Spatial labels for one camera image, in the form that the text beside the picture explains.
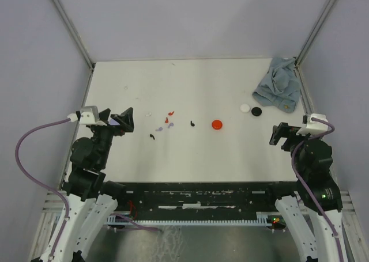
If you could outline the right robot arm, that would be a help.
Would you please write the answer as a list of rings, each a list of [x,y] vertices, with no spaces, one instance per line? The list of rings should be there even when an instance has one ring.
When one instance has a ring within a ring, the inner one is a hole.
[[[278,211],[290,231],[301,261],[347,261],[342,232],[341,192],[333,180],[332,147],[322,139],[335,127],[317,115],[308,116],[304,127],[280,123],[273,127],[270,145],[280,139],[291,155],[297,178],[296,193],[272,191],[265,206]]]

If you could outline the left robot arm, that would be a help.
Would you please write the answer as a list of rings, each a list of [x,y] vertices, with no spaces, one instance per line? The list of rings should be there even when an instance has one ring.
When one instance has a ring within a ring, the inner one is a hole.
[[[96,106],[82,107],[68,116],[92,131],[90,138],[77,139],[71,147],[71,172],[63,185],[64,207],[48,243],[36,261],[85,261],[92,242],[114,210],[127,205],[124,187],[105,181],[112,140],[133,132],[133,108],[120,114]]]

